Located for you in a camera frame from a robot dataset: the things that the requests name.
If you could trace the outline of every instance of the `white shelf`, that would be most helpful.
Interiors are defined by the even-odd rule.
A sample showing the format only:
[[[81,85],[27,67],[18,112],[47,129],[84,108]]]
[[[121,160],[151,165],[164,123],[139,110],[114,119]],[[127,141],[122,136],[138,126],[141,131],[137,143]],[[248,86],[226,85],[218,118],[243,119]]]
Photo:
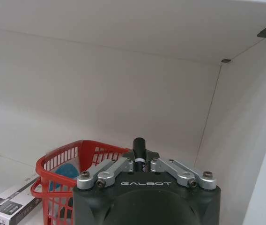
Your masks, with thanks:
[[[32,166],[0,156],[0,193],[34,173]],[[19,225],[42,225],[42,204],[37,206]]]

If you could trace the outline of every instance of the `product box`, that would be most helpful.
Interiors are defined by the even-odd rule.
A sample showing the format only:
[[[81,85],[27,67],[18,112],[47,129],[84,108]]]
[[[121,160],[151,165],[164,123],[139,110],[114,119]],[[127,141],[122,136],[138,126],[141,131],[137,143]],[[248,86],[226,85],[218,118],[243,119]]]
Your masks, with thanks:
[[[18,224],[41,202],[41,199],[33,197],[30,192],[37,178],[35,173],[0,194],[0,225]]]

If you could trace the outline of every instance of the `white label band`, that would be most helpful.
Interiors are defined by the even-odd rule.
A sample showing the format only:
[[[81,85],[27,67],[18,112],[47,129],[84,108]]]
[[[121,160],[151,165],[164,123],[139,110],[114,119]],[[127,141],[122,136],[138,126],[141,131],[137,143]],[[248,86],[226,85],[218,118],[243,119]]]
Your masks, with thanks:
[[[144,158],[136,158],[135,159],[135,162],[143,162],[143,163],[146,163],[146,161],[145,161]]]

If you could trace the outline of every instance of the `black cylinder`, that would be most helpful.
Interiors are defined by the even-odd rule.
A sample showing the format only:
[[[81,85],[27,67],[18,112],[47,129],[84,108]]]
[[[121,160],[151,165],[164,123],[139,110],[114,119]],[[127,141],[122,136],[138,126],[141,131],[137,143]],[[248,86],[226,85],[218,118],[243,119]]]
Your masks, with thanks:
[[[133,141],[133,151],[135,155],[134,170],[137,172],[146,172],[146,140],[142,137],[135,138]]]

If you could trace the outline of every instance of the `hex screw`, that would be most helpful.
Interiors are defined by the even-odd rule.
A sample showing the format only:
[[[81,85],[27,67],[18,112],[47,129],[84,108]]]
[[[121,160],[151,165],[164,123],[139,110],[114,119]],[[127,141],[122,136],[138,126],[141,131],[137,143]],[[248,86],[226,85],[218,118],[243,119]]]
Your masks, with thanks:
[[[105,185],[106,185],[106,181],[104,181],[104,180],[97,180],[96,185],[97,185],[99,188],[103,188],[103,187],[105,187]]]
[[[83,171],[83,172],[81,173],[81,176],[82,176],[82,177],[89,177],[89,172],[88,172],[88,171]]]
[[[203,176],[204,176],[204,177],[211,178],[211,177],[213,177],[213,174],[212,174],[212,172],[210,172],[210,171],[204,171],[204,172],[203,172]]]

